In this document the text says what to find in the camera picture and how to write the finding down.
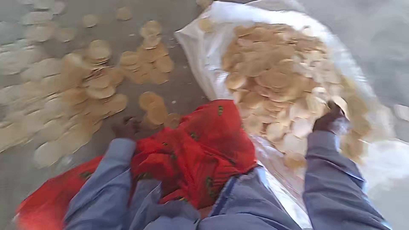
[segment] white plastic bag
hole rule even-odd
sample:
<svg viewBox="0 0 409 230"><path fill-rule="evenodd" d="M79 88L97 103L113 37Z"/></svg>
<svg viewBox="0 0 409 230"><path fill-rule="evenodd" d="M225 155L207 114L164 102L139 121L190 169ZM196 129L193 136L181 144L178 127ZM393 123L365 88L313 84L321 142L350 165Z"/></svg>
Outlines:
<svg viewBox="0 0 409 230"><path fill-rule="evenodd" d="M355 83L357 93L369 108L367 119L373 130L365 140L373 142L394 137L390 110L379 103L351 54L328 28L300 11L303 11L303 8L292 0L259 0L244 5L215 1L197 19L175 32L175 36L186 53L195 79L208 98L210 100L232 99L224 86L228 73L221 68L221 57L234 37L234 27L251 26L256 22L285 23L295 29L309 26L314 36L319 37L329 48L335 66ZM215 23L212 33L204 33L199 28L198 21L202 18L209 18ZM278 197L287 212L291 215L292 212L300 213L303 209L305 210L301 198L303 172L295 173L285 167L283 154L272 148L268 141L256 136L250 136L250 139L255 145L257 158L280 183L280 186L276 186L277 188L272 188L273 191L276 189L274 191L276 196L283 192L287 194L287 196ZM305 223L305 219L302 219L303 215L302 217L291 216L297 223Z"/></svg>

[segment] fingers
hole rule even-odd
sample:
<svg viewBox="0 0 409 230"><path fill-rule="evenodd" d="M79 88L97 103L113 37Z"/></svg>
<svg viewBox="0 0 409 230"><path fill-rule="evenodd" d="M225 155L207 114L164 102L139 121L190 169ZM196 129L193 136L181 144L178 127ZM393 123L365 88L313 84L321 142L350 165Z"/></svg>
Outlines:
<svg viewBox="0 0 409 230"><path fill-rule="evenodd" d="M334 101L328 101L328 107L331 109L331 113L336 115L345 115L345 112L341 109L339 105L337 105Z"/></svg>
<svg viewBox="0 0 409 230"><path fill-rule="evenodd" d="M132 119L132 118L133 118L133 116L125 116L125 117L123 118L124 124L128 123L128 121L129 121L130 119Z"/></svg>

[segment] blue jacket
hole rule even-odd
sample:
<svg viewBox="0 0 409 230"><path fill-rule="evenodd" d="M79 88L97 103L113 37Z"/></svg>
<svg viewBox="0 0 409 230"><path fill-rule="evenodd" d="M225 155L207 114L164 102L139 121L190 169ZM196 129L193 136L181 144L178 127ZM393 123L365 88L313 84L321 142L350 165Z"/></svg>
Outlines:
<svg viewBox="0 0 409 230"><path fill-rule="evenodd" d="M362 191L356 165L338 153L339 138L316 131L308 137L303 195L315 230L389 229ZM160 181L141 180L128 205L129 162L135 143L114 139L97 170L71 200L66 230L299 230L255 168L229 179L208 217L184 201L158 204Z"/></svg>

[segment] blue sleeve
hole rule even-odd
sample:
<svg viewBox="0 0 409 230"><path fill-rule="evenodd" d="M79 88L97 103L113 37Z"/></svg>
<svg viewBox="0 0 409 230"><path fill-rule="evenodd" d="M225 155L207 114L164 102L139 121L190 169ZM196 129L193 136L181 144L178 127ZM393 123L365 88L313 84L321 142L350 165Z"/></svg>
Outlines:
<svg viewBox="0 0 409 230"><path fill-rule="evenodd" d="M98 168L71 200L66 230L121 229L131 187L130 160L135 142L111 141Z"/></svg>
<svg viewBox="0 0 409 230"><path fill-rule="evenodd" d="M364 180L338 152L339 137L315 131L308 137L303 199L314 230L388 230L362 191Z"/></svg>

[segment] red patterned fabric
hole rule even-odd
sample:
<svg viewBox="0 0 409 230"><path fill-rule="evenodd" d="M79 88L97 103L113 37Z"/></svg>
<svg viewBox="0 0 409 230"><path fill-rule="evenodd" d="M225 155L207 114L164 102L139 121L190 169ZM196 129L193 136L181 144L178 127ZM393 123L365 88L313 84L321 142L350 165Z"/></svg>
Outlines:
<svg viewBox="0 0 409 230"><path fill-rule="evenodd" d="M214 204L231 176L256 166L254 146L232 100L198 107L176 129L164 128L139 140L137 151L131 161L135 180L161 180L161 203L184 198L198 209ZM70 200L101 159L49 179L21 203L18 225L25 230L61 230Z"/></svg>

